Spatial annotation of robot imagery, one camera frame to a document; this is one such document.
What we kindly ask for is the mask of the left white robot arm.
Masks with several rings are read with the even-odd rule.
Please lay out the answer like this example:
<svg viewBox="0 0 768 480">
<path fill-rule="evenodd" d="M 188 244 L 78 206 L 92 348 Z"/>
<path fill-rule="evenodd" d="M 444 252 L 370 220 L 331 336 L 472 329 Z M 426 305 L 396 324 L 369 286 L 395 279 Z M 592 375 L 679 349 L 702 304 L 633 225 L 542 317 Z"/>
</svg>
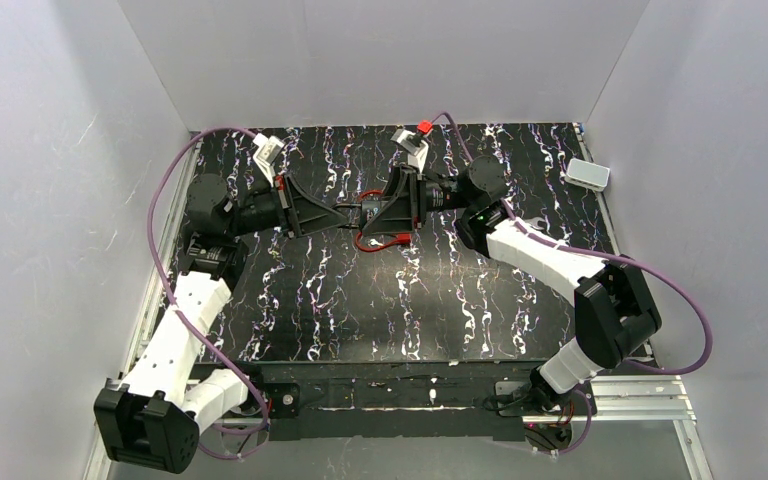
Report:
<svg viewBox="0 0 768 480">
<path fill-rule="evenodd" d="M 215 368 L 186 386 L 216 317 L 239 282 L 248 247 L 241 236 L 280 229 L 299 238 L 348 224 L 289 175 L 232 198 L 225 179 L 195 177 L 185 214 L 191 230 L 174 291 L 154 334 L 119 386 L 103 388 L 93 406 L 107 456 L 179 474 L 192 462 L 201 434 L 252 396 L 239 367 Z"/>
</svg>

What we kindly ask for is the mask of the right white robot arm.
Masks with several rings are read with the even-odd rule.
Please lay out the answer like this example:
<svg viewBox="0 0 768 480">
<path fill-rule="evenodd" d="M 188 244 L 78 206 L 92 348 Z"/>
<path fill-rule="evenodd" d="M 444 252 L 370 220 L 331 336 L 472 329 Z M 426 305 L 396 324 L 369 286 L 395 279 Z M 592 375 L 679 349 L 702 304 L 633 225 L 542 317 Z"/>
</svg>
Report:
<svg viewBox="0 0 768 480">
<path fill-rule="evenodd" d="M 457 210 L 456 233 L 467 248 L 524 271 L 572 305 L 574 338 L 523 385 L 483 402 L 489 411 L 516 415 L 564 406 L 577 386 L 627 360 L 662 320 L 642 269 L 631 259 L 573 252 L 514 215 L 507 193 L 505 170 L 489 157 L 454 176 L 397 165 L 383 190 L 359 197 L 358 235 L 408 235 L 422 227 L 427 213 Z"/>
</svg>

